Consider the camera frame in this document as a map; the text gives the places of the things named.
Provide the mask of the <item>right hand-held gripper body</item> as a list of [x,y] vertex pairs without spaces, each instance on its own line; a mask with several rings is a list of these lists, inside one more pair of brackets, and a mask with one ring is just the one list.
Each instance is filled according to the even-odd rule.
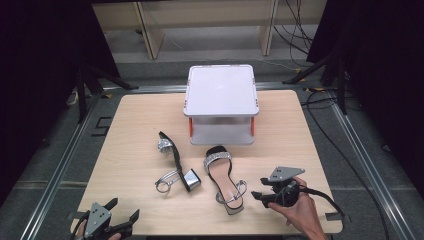
[[299,184],[294,177],[304,172],[303,168],[276,167],[267,178],[268,184],[274,191],[270,197],[271,202],[284,207],[293,206],[297,202],[299,195]]

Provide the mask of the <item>person's left hand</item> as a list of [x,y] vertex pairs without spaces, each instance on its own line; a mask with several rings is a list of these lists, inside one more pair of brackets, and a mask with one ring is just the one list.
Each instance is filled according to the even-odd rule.
[[[84,240],[83,233],[84,233],[84,231],[78,232],[72,240]],[[121,234],[116,233],[116,234],[112,235],[111,237],[109,237],[107,240],[121,240]]]

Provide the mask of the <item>person's right hand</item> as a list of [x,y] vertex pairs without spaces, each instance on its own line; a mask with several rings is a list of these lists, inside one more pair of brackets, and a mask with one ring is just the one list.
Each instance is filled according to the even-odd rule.
[[298,231],[302,225],[306,224],[321,226],[315,201],[307,193],[301,192],[297,202],[291,207],[283,207],[277,203],[270,203],[268,207],[282,214],[287,219],[286,225],[293,225]]

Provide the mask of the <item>metal floor rail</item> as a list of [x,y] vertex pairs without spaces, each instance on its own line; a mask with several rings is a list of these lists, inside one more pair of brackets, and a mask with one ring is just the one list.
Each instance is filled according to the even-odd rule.
[[77,122],[72,125],[71,134],[67,138],[62,137],[66,144],[60,155],[48,161],[48,164],[54,163],[54,167],[50,168],[51,174],[49,178],[45,180],[19,180],[17,182],[17,189],[41,191],[40,198],[36,201],[36,205],[31,211],[30,218],[20,234],[19,240],[34,240],[38,234],[99,99],[99,95],[84,97],[84,100],[88,102],[86,113],[83,117],[78,116]]
[[332,93],[329,93],[328,97],[332,98],[333,112],[373,188],[374,198],[377,201],[379,213],[383,217],[388,218],[399,240],[419,240],[418,235],[413,231],[412,225],[407,221],[406,215],[401,210],[400,204],[394,198],[391,190],[383,180],[383,177],[366,150],[365,145],[354,129],[348,115],[344,114],[339,107],[340,100],[336,100],[336,96]]
[[[256,84],[256,90],[295,90],[306,89],[307,85],[303,82],[298,84],[283,84],[281,82],[259,82]],[[120,87],[110,87],[104,90],[105,94],[164,94],[164,93],[185,93],[185,85],[163,85],[163,86],[139,86],[137,89],[126,90]]]

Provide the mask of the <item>white two-tier shoe rack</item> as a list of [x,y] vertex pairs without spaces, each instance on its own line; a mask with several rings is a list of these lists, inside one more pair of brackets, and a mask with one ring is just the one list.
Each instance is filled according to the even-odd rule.
[[184,115],[193,145],[250,145],[259,113],[251,65],[192,66]]

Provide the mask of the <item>silver strap heeled sandal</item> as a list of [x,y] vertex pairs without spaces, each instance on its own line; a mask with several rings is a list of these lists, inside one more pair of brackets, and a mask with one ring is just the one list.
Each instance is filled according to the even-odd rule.
[[155,182],[155,188],[158,192],[169,193],[172,185],[178,180],[183,183],[187,192],[191,192],[201,185],[201,179],[193,169],[190,169],[187,173],[183,172],[181,157],[176,144],[162,131],[159,132],[157,149],[166,156],[172,155],[175,164],[174,170],[163,175]]
[[203,165],[218,189],[215,195],[216,202],[225,207],[228,215],[241,212],[244,209],[243,195],[247,191],[247,183],[244,180],[234,182],[231,179],[231,154],[224,146],[212,147],[206,152]]

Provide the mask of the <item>beige wooden desk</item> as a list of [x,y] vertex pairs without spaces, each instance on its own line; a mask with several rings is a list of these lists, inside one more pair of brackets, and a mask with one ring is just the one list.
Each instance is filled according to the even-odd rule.
[[300,22],[317,24],[327,0],[92,0],[103,31],[139,30],[150,59],[158,57],[165,29],[255,26],[263,55],[270,54],[272,29]]

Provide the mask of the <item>black curtain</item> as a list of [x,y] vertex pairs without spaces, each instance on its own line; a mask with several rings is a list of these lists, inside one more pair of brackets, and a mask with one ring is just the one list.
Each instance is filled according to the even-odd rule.
[[327,0],[307,60],[337,43],[360,103],[424,198],[424,0]]
[[93,0],[0,0],[0,207],[77,85],[117,66]]

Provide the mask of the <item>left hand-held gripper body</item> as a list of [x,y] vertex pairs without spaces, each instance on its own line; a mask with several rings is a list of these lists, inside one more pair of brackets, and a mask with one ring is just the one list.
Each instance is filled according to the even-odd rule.
[[84,216],[79,219],[70,240],[80,231],[84,231],[84,240],[107,240],[116,233],[120,233],[122,239],[128,238],[130,231],[126,229],[127,222],[111,226],[111,216],[111,210],[107,211],[103,208],[103,205],[94,202],[91,209],[87,210]]

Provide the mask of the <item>black tripod stand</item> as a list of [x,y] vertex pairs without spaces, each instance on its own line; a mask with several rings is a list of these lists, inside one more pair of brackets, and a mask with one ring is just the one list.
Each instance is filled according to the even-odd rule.
[[[329,55],[327,55],[326,57],[314,63],[312,66],[308,67],[305,71],[303,71],[304,78],[318,71],[321,68],[324,69],[324,72],[321,75],[321,84],[325,87],[328,87],[334,82],[337,83],[337,105],[341,112],[346,115],[347,110],[345,104],[345,64],[342,55],[338,53],[330,53]],[[298,82],[295,83],[294,78],[283,81],[283,84],[297,84]]]
[[99,68],[89,65],[85,61],[82,61],[79,65],[79,69],[76,75],[80,122],[82,122],[83,119],[88,115],[85,88],[88,88],[89,92],[94,95],[99,95],[104,91],[102,85],[99,82],[99,79],[106,79],[125,90],[137,89],[137,86],[130,85],[124,82],[121,78],[112,76],[111,74],[108,74],[105,71],[102,71]]

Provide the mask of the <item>black tape floor mark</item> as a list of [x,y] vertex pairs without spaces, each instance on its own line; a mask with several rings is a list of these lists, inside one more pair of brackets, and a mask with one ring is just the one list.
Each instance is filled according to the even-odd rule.
[[99,117],[94,128],[94,132],[91,134],[92,137],[104,137],[108,134],[110,125],[112,122],[111,117]]

